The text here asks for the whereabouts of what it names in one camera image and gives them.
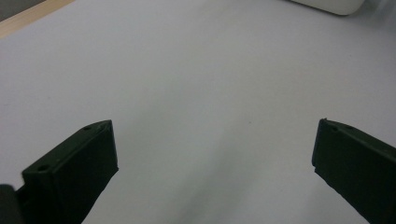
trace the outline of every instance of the white surface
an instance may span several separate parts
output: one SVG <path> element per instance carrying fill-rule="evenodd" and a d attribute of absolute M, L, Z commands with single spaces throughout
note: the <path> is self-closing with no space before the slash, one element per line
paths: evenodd
<path fill-rule="evenodd" d="M 314 173 L 319 119 L 396 146 L 394 1 L 77 2 L 0 40 L 0 177 L 113 119 L 85 224 L 366 223 Z"/>

